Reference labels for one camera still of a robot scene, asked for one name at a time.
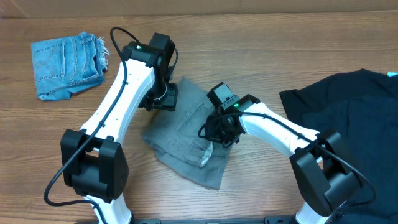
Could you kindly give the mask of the grey shorts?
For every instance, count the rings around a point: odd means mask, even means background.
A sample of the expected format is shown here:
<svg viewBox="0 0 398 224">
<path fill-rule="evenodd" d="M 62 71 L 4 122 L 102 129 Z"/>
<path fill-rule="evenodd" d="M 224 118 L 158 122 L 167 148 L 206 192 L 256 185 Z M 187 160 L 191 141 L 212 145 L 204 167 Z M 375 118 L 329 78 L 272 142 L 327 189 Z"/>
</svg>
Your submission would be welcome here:
<svg viewBox="0 0 398 224">
<path fill-rule="evenodd" d="M 175 111 L 160 110 L 142 134 L 156 158 L 177 174 L 207 189 L 219 189 L 230 148 L 198 137 L 214 112 L 206 92 L 183 78 Z"/>
</svg>

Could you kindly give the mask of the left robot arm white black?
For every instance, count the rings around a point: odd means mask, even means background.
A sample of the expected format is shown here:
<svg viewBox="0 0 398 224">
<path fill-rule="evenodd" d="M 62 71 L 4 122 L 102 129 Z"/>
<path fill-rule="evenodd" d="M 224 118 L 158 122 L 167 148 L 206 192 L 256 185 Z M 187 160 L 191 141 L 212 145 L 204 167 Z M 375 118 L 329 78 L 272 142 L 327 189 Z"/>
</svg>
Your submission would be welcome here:
<svg viewBox="0 0 398 224">
<path fill-rule="evenodd" d="M 65 185 L 91 204 L 98 223 L 133 223 L 123 191 L 129 168 L 122 146 L 137 109 L 175 111 L 177 86 L 170 83 L 177 55 L 171 40 L 130 42 L 118 75 L 94 115 L 61 139 Z"/>
</svg>

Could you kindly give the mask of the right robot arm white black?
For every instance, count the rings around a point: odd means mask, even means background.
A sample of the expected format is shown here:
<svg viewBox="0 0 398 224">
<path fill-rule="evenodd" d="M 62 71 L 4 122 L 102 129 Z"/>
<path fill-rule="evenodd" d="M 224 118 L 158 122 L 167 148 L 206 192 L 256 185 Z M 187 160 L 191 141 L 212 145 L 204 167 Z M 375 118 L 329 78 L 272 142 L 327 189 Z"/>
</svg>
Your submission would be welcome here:
<svg viewBox="0 0 398 224">
<path fill-rule="evenodd" d="M 305 203 L 296 223 L 331 223 L 332 216 L 363 185 L 353 170 L 356 162 L 336 131 L 320 133 L 272 112 L 252 95 L 207 95 L 216 112 L 199 135 L 230 147 L 241 134 L 255 136 L 289 158 Z"/>
</svg>

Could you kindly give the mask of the folded blue denim shorts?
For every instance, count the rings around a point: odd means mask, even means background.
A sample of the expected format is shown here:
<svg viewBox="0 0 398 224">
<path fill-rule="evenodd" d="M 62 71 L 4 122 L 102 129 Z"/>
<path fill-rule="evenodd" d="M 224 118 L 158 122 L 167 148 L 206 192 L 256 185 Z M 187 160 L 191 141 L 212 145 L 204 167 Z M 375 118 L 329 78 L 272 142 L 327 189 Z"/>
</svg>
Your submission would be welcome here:
<svg viewBox="0 0 398 224">
<path fill-rule="evenodd" d="M 36 96 L 43 101 L 69 100 L 75 93 L 105 82 L 109 50 L 102 37 L 78 35 L 30 45 Z"/>
</svg>

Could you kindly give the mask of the black t-shirt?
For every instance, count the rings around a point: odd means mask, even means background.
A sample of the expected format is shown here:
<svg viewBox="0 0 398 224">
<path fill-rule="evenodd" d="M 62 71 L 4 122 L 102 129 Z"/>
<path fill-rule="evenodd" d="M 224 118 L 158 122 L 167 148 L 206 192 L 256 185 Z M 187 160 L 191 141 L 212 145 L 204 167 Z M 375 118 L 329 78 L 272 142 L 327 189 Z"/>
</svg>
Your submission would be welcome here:
<svg viewBox="0 0 398 224">
<path fill-rule="evenodd" d="M 361 69 L 279 93 L 290 121 L 335 130 L 376 187 L 370 205 L 346 208 L 333 223 L 397 223 L 397 76 Z"/>
</svg>

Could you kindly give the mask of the light blue cloth piece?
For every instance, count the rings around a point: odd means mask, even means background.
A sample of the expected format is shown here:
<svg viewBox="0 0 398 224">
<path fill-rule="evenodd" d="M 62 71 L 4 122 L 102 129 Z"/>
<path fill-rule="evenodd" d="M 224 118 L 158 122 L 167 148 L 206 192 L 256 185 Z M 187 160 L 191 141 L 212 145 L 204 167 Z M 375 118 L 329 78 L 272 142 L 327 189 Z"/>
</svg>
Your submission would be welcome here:
<svg viewBox="0 0 398 224">
<path fill-rule="evenodd" d="M 393 77 L 393 76 L 396 76 L 396 75 L 398 75 L 398 72 L 388 72 L 387 73 L 388 77 Z"/>
</svg>

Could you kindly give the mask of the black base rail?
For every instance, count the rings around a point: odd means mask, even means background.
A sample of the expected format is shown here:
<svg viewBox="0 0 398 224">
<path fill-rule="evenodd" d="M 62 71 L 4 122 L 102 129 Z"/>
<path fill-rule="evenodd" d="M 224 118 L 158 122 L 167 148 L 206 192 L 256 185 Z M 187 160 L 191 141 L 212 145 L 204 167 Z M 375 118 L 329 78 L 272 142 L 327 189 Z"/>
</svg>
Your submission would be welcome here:
<svg viewBox="0 0 398 224">
<path fill-rule="evenodd" d="M 266 216 L 264 218 L 233 218 L 233 219 L 203 219 L 203 220 L 160 220 L 135 219 L 133 224 L 295 224 L 291 215 Z"/>
</svg>

